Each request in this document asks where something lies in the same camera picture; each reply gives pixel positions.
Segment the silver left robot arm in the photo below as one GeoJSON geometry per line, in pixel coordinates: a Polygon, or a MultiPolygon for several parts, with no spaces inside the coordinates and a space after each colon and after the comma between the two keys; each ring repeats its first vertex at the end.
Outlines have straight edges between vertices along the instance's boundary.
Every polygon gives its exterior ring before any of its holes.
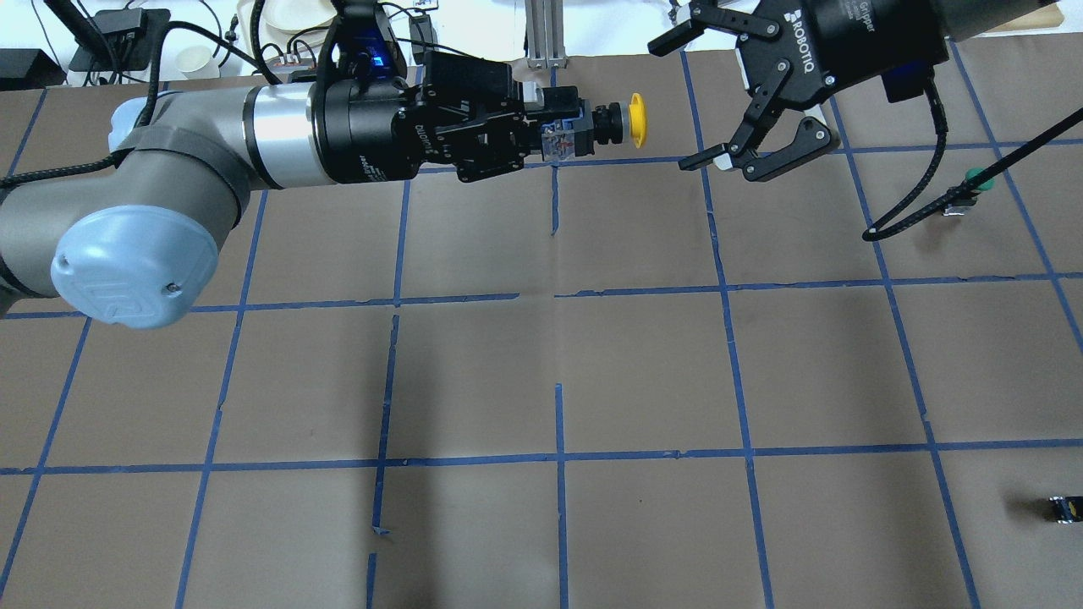
{"type": "Polygon", "coordinates": [[[563,127],[592,128],[573,86],[516,80],[509,65],[428,54],[420,85],[396,69],[151,94],[97,169],[3,181],[3,312],[62,299],[135,329],[173,324],[213,278],[251,194],[409,181],[426,163],[464,184],[558,156],[563,127]]]}

